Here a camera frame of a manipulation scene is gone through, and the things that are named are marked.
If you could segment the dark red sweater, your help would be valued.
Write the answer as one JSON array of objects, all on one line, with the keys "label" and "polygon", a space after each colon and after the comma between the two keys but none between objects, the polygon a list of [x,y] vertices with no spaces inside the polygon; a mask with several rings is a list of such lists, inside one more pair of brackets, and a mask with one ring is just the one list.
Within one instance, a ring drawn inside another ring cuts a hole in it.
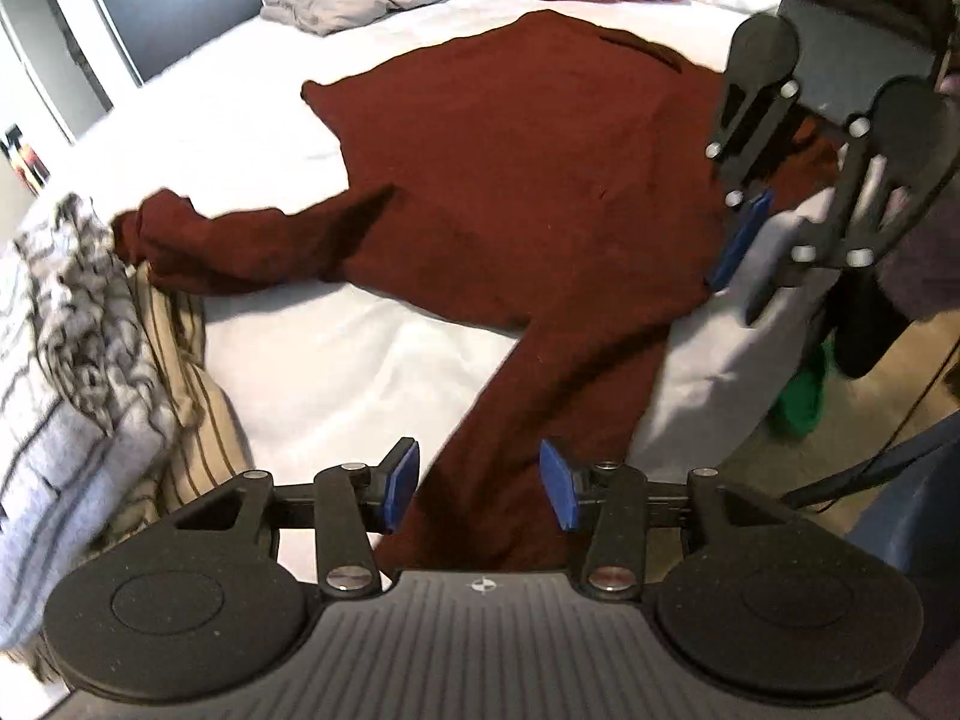
[{"label": "dark red sweater", "polygon": [[376,561],[553,569],[568,542],[540,445],[623,460],[672,323],[708,296],[724,208],[704,149],[721,88],[669,47],[533,11],[304,83],[340,143],[342,193],[207,218],[160,190],[114,220],[117,254],[172,291],[346,281],[516,333]]}]

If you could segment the green object on floor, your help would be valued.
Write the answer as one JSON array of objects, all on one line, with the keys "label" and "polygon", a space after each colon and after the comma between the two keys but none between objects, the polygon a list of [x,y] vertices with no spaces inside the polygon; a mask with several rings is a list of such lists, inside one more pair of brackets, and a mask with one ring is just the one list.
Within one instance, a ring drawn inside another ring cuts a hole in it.
[{"label": "green object on floor", "polygon": [[766,415],[771,433],[784,440],[800,440],[817,429],[832,367],[833,348],[829,341],[805,351],[797,371],[782,387]]}]

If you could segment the tan striped folded garment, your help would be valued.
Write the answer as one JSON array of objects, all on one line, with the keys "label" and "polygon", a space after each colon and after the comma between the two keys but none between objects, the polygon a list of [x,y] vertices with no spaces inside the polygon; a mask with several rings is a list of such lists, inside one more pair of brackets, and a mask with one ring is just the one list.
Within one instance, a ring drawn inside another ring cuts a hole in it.
[{"label": "tan striped folded garment", "polygon": [[228,398],[203,367],[202,301],[161,293],[149,284],[143,268],[133,273],[130,284],[133,307],[145,327],[178,430],[171,449],[119,504],[94,541],[96,551],[139,533],[251,466]]}]

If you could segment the grey striped folded garment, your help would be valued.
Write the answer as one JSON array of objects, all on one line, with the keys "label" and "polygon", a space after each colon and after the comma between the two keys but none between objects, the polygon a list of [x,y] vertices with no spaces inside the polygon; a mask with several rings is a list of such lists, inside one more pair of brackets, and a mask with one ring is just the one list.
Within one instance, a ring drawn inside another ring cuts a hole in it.
[{"label": "grey striped folded garment", "polygon": [[3,650],[178,429],[112,234],[67,195],[2,252]]}]

